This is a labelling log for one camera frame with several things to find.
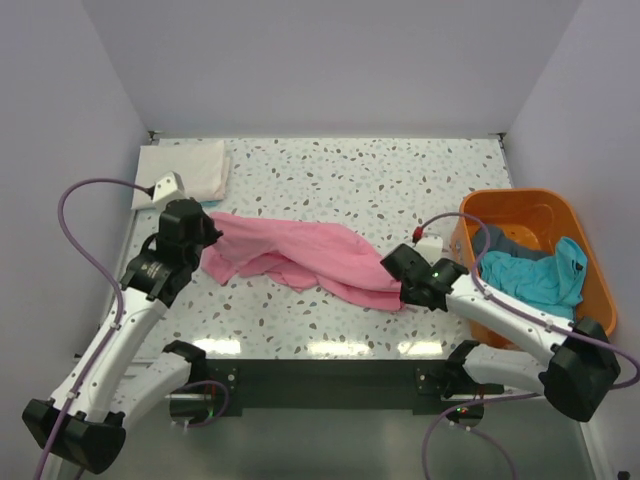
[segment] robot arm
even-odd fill
[[[162,208],[158,233],[129,262],[121,280],[124,314],[112,311],[80,362],[48,400],[33,399],[22,418],[41,448],[54,432],[51,453],[92,473],[115,460],[130,426],[157,401],[184,386],[205,354],[184,342],[165,347],[160,358],[116,395],[127,367],[149,331],[189,284],[203,248],[222,235],[173,173],[156,182],[154,205]]]
[[[382,265],[402,283],[403,302],[472,319],[523,350],[500,350],[465,341],[446,362],[447,375],[457,381],[499,383],[539,393],[563,414],[587,422],[620,374],[613,352],[538,326],[502,308],[485,297],[465,267],[452,260],[441,258],[430,265],[411,247],[400,245]],[[515,307],[515,311],[540,318],[547,326],[608,342],[593,319],[573,322],[541,312],[484,282],[482,287],[486,294]]]

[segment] orange basket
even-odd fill
[[[584,300],[576,309],[577,316],[591,317],[603,326],[607,335],[613,333],[616,327],[615,304],[578,217],[565,199],[538,188],[480,190],[462,201],[460,211],[500,227],[507,237],[520,245],[551,254],[561,237],[573,239],[589,260],[582,288]],[[451,250],[456,261],[467,268],[475,260],[471,238],[479,228],[472,220],[460,218],[451,237]],[[476,340],[497,348],[511,345],[488,328],[473,321],[470,323],[471,334]]]

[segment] pink shirt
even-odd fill
[[[243,218],[213,213],[224,235],[202,256],[202,269],[220,284],[267,274],[296,291],[320,285],[363,307],[399,310],[400,284],[380,265],[363,237],[336,223]]]

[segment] folded white towel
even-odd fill
[[[229,176],[229,158],[224,154],[224,141],[197,145],[140,147],[136,183],[148,187],[165,173],[180,175],[185,194],[199,202],[222,200]],[[151,208],[151,199],[135,190],[132,210]]]

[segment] terrazzo surface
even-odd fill
[[[159,145],[216,139],[163,139]],[[337,222],[385,255],[438,213],[457,211],[469,193],[510,188],[494,139],[225,139],[231,160],[227,197],[208,211],[247,217]],[[159,213],[140,211],[126,260],[156,231]],[[429,233],[445,239],[455,219]],[[446,358],[467,322],[445,312],[408,307],[397,313],[358,307],[320,288],[296,293],[266,276],[235,277],[221,286],[195,272],[136,359],[156,358],[181,339],[210,358]]]

